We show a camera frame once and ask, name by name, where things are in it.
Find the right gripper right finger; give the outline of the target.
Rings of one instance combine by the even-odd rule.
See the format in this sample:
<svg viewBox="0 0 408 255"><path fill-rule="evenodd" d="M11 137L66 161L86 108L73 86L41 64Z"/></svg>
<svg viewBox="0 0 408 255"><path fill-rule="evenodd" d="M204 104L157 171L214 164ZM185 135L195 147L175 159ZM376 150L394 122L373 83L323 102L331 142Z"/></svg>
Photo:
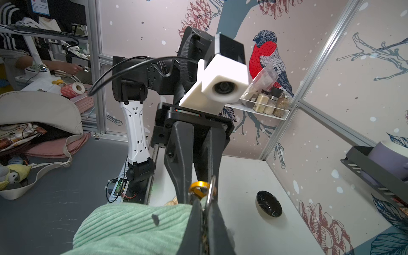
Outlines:
<svg viewBox="0 0 408 255"><path fill-rule="evenodd" d="M235 255L221 210L215 200L208 207L207 229L209 255Z"/></svg>

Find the green corduroy shoulder bag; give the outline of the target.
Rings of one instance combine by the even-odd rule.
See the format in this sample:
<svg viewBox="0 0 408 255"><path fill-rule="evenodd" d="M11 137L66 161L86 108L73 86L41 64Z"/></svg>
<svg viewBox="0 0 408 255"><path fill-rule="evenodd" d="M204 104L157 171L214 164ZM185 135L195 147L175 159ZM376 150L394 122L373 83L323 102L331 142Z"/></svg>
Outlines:
<svg viewBox="0 0 408 255"><path fill-rule="evenodd" d="M95 209L80 225L68 255L175 255L192 205L120 203Z"/></svg>

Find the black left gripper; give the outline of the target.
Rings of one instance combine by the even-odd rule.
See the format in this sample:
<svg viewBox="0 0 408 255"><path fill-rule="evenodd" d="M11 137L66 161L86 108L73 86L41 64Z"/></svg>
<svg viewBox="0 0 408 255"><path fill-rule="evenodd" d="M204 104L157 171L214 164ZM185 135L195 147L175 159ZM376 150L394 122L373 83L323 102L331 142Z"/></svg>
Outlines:
<svg viewBox="0 0 408 255"><path fill-rule="evenodd" d="M150 146L166 147L164 164L173 182L178 203L189 204L193 153L199 181L218 175L223 150L230 142L231 119L185 107L160 103L155 115Z"/></svg>

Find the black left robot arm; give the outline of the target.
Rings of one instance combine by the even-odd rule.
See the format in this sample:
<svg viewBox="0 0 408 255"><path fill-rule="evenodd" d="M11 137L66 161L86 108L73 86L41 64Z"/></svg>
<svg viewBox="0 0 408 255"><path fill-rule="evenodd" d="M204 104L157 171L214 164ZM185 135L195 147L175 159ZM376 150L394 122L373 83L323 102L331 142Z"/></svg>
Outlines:
<svg viewBox="0 0 408 255"><path fill-rule="evenodd" d="M164 165L182 204L191 200L192 174L219 175L234 129L221 116L248 86L244 46L223 34L188 27L175 57L114 57L112 90L123 110L129 143L128 188L144 190L156 164L149 148L165 149Z"/></svg>

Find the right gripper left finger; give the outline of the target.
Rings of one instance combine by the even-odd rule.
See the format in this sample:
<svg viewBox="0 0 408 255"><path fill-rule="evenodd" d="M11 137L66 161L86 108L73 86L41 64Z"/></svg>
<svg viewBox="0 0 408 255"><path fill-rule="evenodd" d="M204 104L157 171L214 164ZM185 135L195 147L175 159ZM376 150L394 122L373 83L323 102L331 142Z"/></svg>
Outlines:
<svg viewBox="0 0 408 255"><path fill-rule="evenodd" d="M202 233L203 209L200 200L195 200L183 237L184 255L200 255L202 253Z"/></svg>

